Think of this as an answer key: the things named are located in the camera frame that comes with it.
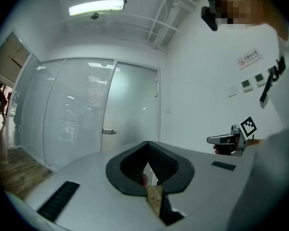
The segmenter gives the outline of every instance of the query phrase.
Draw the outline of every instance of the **glass wall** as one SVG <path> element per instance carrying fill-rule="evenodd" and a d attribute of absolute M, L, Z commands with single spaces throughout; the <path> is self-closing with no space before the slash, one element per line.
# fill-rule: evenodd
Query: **glass wall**
<path fill-rule="evenodd" d="M 21 119 L 21 145 L 39 163 L 45 165 L 43 123 L 53 82 L 64 60 L 40 64 L 32 76 Z"/>
<path fill-rule="evenodd" d="M 105 91 L 113 61 L 67 59 L 50 92 L 43 144 L 48 167 L 58 170 L 99 151 Z"/>

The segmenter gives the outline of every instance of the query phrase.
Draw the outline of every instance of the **wall switch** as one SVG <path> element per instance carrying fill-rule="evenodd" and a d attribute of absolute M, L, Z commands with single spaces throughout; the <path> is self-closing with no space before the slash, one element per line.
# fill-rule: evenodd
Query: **wall switch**
<path fill-rule="evenodd" d="M 242 82 L 242 86 L 243 86 L 244 92 L 252 90 L 252 86 L 251 86 L 250 81 L 248 79 Z"/>
<path fill-rule="evenodd" d="M 258 86 L 258 87 L 266 84 L 266 82 L 265 82 L 262 74 L 256 75 L 256 76 L 255 76 L 255 79 L 256 79 L 256 81 L 257 81 L 257 86 Z"/>
<path fill-rule="evenodd" d="M 228 97 L 236 95 L 236 86 L 231 86 L 228 88 Z"/>

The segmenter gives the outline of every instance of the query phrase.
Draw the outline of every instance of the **black slot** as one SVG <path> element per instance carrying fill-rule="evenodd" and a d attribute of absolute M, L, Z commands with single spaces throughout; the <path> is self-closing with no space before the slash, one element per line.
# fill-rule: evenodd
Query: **black slot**
<path fill-rule="evenodd" d="M 224 169 L 227 169 L 227 170 L 231 170 L 231 171 L 234 171 L 235 168 L 236 168 L 236 165 L 222 163 L 222 162 L 218 162 L 218 161 L 213 162 L 212 165 L 216 166 L 216 167 L 221 167 L 221 168 L 224 168 Z"/>
<path fill-rule="evenodd" d="M 48 200 L 43 206 L 38 210 L 38 213 L 54 222 L 59 216 L 61 211 L 67 205 L 69 200 L 72 198 L 79 184 L 66 181 Z"/>

